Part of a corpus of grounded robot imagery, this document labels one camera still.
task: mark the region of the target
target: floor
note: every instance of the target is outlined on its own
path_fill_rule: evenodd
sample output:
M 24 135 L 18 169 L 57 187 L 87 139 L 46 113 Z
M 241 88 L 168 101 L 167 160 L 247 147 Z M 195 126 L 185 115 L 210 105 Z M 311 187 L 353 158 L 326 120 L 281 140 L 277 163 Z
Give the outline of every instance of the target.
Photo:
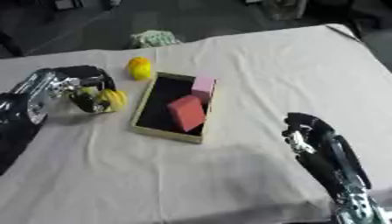
M 147 30 L 172 31 L 185 42 L 212 36 L 261 32 L 315 25 L 311 19 L 271 21 L 260 4 L 242 0 L 122 0 L 104 10 L 101 0 L 84 0 L 85 8 L 60 11 L 56 20 L 44 22 L 39 8 L 0 3 L 0 27 L 22 47 L 26 55 L 63 53 L 86 49 L 121 50 L 130 34 Z M 392 28 L 392 10 L 379 0 L 360 0 L 363 11 L 382 16 L 383 28 Z M 0 58 L 10 55 L 0 47 Z

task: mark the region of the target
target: red cube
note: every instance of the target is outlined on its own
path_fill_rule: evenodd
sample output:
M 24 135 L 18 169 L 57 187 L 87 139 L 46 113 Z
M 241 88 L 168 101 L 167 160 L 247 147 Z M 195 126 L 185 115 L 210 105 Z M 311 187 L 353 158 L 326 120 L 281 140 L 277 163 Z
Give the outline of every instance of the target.
M 168 105 L 174 121 L 185 132 L 188 132 L 206 120 L 201 101 L 194 95 L 184 96 Z

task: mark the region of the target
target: pink cube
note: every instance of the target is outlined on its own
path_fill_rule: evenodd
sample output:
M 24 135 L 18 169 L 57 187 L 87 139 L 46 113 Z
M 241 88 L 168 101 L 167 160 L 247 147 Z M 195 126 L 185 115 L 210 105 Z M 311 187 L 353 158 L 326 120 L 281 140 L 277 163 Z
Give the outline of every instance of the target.
M 201 101 L 194 95 L 184 96 L 168 105 L 174 121 L 185 132 L 188 132 L 206 120 Z
M 214 90 L 215 79 L 197 76 L 192 86 L 192 95 L 199 97 L 202 103 L 208 103 Z

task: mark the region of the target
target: tray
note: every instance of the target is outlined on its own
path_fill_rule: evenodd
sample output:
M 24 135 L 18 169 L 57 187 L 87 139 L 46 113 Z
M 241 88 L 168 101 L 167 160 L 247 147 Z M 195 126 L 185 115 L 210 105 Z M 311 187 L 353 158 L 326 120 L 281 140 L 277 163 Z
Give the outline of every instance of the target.
M 207 105 L 203 105 L 206 121 L 188 132 L 184 132 L 177 126 L 167 108 L 167 104 L 170 102 L 192 92 L 194 79 L 195 77 L 182 74 L 157 73 L 157 77 L 147 87 L 131 120 L 132 129 L 136 133 L 148 136 L 201 144 L 206 132 L 208 115 L 211 113 L 215 88 L 211 101 Z

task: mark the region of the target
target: white tablecloth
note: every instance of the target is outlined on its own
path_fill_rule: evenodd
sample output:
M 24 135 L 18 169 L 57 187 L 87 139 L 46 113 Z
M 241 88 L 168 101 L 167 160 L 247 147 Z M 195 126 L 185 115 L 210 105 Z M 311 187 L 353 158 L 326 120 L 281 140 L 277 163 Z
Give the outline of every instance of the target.
M 130 118 L 158 71 L 219 79 L 202 145 L 141 136 Z M 392 206 L 392 76 L 359 42 L 325 26 L 160 48 L 0 61 L 0 92 L 43 67 L 93 65 L 128 92 L 126 109 L 87 115 L 64 102 L 0 178 L 6 224 L 265 223 L 328 216 L 325 190 L 280 136 L 287 112 L 319 116 L 360 157 L 373 194 Z

